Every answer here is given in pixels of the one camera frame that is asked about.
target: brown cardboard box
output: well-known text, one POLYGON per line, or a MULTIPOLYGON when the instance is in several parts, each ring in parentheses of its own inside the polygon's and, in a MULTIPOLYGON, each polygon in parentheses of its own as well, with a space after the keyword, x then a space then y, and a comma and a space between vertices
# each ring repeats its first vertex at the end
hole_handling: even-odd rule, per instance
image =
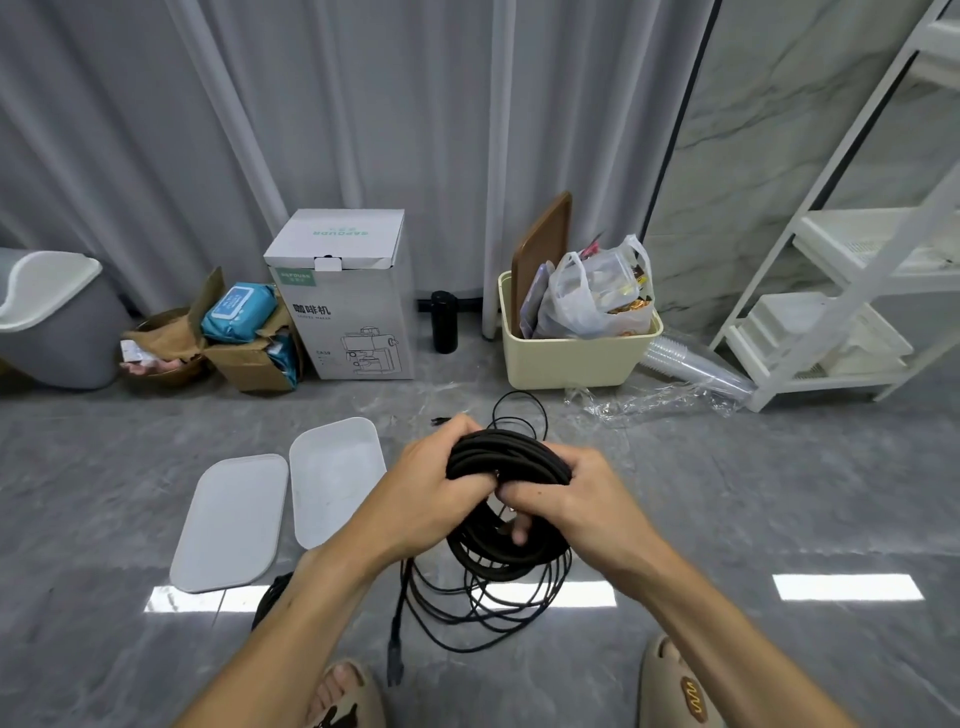
POLYGON ((290 392, 293 387, 287 377, 264 351, 270 346, 276 333, 281 328, 288 327, 297 350, 297 375, 300 380, 303 374, 303 345, 279 293, 276 294, 276 310, 263 327, 257 330, 257 338, 249 344, 217 344, 204 337, 200 328, 201 321, 206 312, 223 298, 226 288, 223 271, 217 268, 204 282, 200 295, 187 314, 190 330, 204 356, 241 392, 290 392))

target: finger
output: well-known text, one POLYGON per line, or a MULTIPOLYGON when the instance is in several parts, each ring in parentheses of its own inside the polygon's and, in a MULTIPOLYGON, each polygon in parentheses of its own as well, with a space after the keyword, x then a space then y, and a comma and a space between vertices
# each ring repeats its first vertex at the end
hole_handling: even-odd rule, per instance
POLYGON ((530 526, 533 522, 534 517, 528 513, 517 513, 516 518, 510 522, 510 537, 517 546, 527 543, 527 536, 530 535, 530 526))
POLYGON ((470 415, 466 412, 460 412, 451 418, 449 422, 444 423, 443 426, 432 435, 429 435, 429 437, 436 438, 436 440, 443 443, 445 447, 453 448, 457 440, 461 437, 481 429, 483 429, 483 427, 478 425, 470 415))
POLYGON ((543 444, 560 455, 560 459, 571 468, 577 467, 577 463, 583 459, 584 453, 587 451, 586 448, 574 448, 572 445, 564 445, 563 443, 544 442, 543 444))
POLYGON ((447 480, 446 487, 455 494, 458 502, 467 503, 471 509, 494 491, 496 478, 490 473, 464 475, 456 480, 447 480))
POLYGON ((554 521, 560 516, 566 488, 543 483, 511 482, 500 486, 496 496, 511 508, 554 521))

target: cardboard box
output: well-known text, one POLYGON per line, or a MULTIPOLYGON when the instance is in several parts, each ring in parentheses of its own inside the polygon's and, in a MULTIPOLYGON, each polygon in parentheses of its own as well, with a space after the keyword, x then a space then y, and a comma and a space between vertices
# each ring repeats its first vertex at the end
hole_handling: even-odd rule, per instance
POLYGON ((224 273, 217 268, 204 282, 200 295, 190 306, 187 322, 204 356, 213 363, 217 371, 241 392, 290 392, 293 387, 276 367, 276 364, 264 351, 272 338, 283 327, 290 329, 297 349, 298 381, 303 374, 303 348, 297 336, 297 329, 290 318, 282 297, 277 294, 276 310, 257 330, 257 338, 249 344, 218 344, 208 340, 201 331, 200 324, 204 315, 224 294, 224 273))
POLYGON ((403 210, 299 209, 263 257, 322 379, 413 378, 403 210))

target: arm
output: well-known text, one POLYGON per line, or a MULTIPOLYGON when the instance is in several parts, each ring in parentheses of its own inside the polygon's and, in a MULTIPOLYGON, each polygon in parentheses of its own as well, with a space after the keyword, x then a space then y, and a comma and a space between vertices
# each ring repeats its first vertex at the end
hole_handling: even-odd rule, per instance
MULTIPOLYGON (((500 489, 500 499, 552 522, 584 561, 643 604, 730 725, 855 725, 663 540, 603 455, 550 447, 573 469, 570 485, 510 483, 500 489)), ((518 517, 516 524, 515 541, 522 543, 529 519, 518 517)))
POLYGON ((478 429, 458 415, 408 445, 347 525, 303 554, 270 614, 177 728, 301 728, 330 653, 375 577, 437 544, 492 493, 492 475, 445 477, 450 449, 478 429))

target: wooden cutting board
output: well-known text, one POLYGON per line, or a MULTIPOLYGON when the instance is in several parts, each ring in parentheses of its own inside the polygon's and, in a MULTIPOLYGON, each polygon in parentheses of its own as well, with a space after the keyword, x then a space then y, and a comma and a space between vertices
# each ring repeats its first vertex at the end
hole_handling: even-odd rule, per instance
POLYGON ((522 338, 520 333, 520 305, 534 282, 537 269, 547 260, 554 265, 560 262, 566 253, 566 243, 570 235, 570 215, 573 212, 573 196, 569 192, 560 194, 548 207, 540 219, 533 224, 520 240, 514 252, 514 262, 510 268, 513 281, 513 294, 510 301, 510 332, 522 338))

